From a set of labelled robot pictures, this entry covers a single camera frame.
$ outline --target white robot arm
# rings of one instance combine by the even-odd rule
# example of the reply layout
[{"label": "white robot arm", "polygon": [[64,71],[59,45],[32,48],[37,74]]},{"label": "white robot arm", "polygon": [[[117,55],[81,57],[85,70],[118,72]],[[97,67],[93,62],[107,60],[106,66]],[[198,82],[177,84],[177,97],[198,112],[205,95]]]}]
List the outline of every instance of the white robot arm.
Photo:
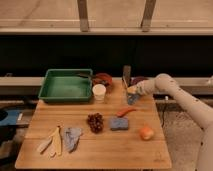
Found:
[{"label": "white robot arm", "polygon": [[167,92],[191,116],[204,131],[198,154],[196,171],[213,170],[213,108],[180,88],[168,74],[159,74],[155,79],[144,80],[136,85],[137,93],[152,94],[156,91]]}]

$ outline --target blue sponge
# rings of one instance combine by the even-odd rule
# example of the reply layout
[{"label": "blue sponge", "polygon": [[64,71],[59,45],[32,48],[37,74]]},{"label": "blue sponge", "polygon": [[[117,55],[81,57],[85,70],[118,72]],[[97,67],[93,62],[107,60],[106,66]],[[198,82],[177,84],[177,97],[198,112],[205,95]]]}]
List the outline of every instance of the blue sponge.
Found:
[{"label": "blue sponge", "polygon": [[129,128],[129,122],[127,118],[113,117],[109,120],[110,129],[112,131],[116,130],[127,130]]}]

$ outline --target green tray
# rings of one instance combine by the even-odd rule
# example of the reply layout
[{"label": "green tray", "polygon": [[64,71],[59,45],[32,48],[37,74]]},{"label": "green tray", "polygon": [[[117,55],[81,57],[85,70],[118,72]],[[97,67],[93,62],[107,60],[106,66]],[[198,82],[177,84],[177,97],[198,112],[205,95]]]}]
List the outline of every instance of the green tray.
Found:
[{"label": "green tray", "polygon": [[49,69],[46,73],[39,99],[45,102],[85,102],[92,95],[91,78],[77,76],[78,73],[92,75],[91,69]]}]

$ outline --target white paper cup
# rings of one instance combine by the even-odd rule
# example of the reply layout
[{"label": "white paper cup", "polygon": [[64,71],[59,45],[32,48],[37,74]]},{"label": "white paper cup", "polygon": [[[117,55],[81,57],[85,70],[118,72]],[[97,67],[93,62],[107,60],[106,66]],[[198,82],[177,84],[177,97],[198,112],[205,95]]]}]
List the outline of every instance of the white paper cup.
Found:
[{"label": "white paper cup", "polygon": [[106,94],[106,87],[103,84],[96,84],[92,88],[92,92],[95,100],[104,101]]}]

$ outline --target bunch of grapes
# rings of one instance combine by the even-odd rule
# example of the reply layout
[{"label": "bunch of grapes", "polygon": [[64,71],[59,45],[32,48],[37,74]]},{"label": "bunch of grapes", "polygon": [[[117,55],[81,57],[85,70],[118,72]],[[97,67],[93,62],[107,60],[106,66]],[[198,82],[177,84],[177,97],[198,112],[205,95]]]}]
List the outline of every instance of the bunch of grapes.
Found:
[{"label": "bunch of grapes", "polygon": [[94,133],[99,133],[103,130],[103,117],[99,113],[88,115],[87,123],[90,126],[90,129]]}]

